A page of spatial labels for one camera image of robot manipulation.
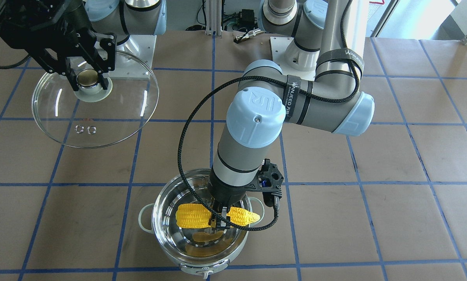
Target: stainless steel pot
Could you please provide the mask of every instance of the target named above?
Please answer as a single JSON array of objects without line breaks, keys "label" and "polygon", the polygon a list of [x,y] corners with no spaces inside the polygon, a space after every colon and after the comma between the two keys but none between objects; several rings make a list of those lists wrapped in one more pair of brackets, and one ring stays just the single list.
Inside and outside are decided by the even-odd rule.
[{"label": "stainless steel pot", "polygon": [[[185,172],[191,187],[206,203],[210,203],[211,199],[207,191],[209,173],[210,169],[195,169]],[[262,205],[259,199],[245,196],[234,206],[252,211],[251,201]],[[141,209],[138,216],[139,226],[143,231],[155,235],[168,258],[183,272],[202,275],[206,279],[210,274],[224,270],[239,255],[248,238],[248,232],[230,228],[223,231],[222,234],[215,234],[212,233],[211,228],[180,228],[176,225],[175,215],[178,206],[184,203],[197,203],[197,201],[178,175],[164,186],[155,203]],[[147,229],[141,224],[141,215],[152,207],[152,229]],[[208,235],[214,239],[208,242],[203,242],[204,239],[200,239],[198,242],[198,236],[203,238]]]}]

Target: ur logo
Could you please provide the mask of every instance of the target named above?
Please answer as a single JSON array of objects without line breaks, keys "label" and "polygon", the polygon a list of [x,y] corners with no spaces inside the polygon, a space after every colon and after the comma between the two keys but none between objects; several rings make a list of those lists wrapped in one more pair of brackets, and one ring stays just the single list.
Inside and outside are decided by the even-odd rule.
[{"label": "ur logo", "polygon": [[258,107],[262,107],[268,112],[273,111],[273,103],[275,102],[275,99],[272,96],[265,96],[264,94],[260,94],[258,92],[251,92],[250,100],[251,103],[257,105]]}]

